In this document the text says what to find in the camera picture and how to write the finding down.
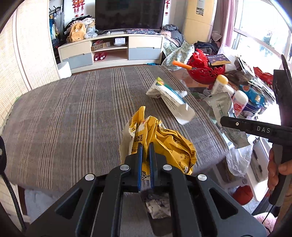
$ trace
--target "black cable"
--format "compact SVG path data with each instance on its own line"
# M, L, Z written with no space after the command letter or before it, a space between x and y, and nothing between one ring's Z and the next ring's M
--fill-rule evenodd
M268 227L265 227L265 228L268 230L269 233L271 233L271 231L270 231L270 229Z
M21 228L22 228L22 232L26 232L26 226L25 226L25 223L24 223L24 220L23 220L23 217L22 217L22 214L21 214L21 210L20 210L20 207L19 207L19 204L18 204L18 201L17 201L17 198L16 198L16 195L13 191L13 188L6 176L6 174L3 172L3 174L1 175L9 192L10 192L10 195L12 197L12 200L13 200L13 204L15 206L15 210L16 210L16 214L17 214L17 217L19 219L19 222L20 222L20 225L21 225Z
M264 224L265 220L267 219L268 215L265 217L265 219L263 220L262 224Z

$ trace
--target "white bottle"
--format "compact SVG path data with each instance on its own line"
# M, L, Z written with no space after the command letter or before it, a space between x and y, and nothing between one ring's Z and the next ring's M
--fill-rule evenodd
M228 94L230 95L231 98L234 95L234 89L229 85L224 85L222 92L223 91L228 92Z
M243 91L238 90L237 92L235 92L232 98L232 102L235 116L238 117L238 115L240 115L240 113L246 106L248 102L248 97Z
M216 81L213 85L213 88L211 90L211 94L216 94L216 93L219 93L219 92L223 92L223 88L225 85L228 84L228 79L226 76L223 76L223 75L218 75L217 78L216 78Z

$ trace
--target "finger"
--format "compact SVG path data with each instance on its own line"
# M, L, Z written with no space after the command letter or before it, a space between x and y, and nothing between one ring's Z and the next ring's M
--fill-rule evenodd
M273 185L271 179L268 179L268 188L269 190L272 190L272 191L274 191L275 189L275 185Z
M269 164L268 164L268 171L269 172L272 172L273 173L273 176L276 174L276 170L277 170L277 165L276 163L271 160L269 161Z
M290 183L289 189L286 193L286 197L290 197L290 196L292 196L292 183Z
M270 152L269 152L269 160L270 161L274 160L274 150L273 150L273 148L270 149Z
M292 174L292 160L279 165L279 172L283 175L290 175Z
M268 179L268 188L273 191L278 183L279 178L275 175L274 177Z
M268 178L271 179L276 175L276 170L274 169L270 169L269 173L268 173Z

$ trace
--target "woven wall panel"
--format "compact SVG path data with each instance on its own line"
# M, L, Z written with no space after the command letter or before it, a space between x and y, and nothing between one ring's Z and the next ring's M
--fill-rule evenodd
M0 34L0 134L16 99L28 92L15 56L12 17Z
M11 186L19 203L18 187L14 184L11 184ZM16 213L12 197L2 178L0 178L0 200L2 206L8 214L14 215Z
M48 0L25 0L18 7L16 37L32 89L60 79L49 33Z

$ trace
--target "window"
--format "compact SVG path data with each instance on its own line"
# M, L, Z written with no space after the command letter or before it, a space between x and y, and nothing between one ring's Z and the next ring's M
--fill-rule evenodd
M237 0L232 39L233 48L264 72L281 68L281 54L292 62L290 30L268 0Z

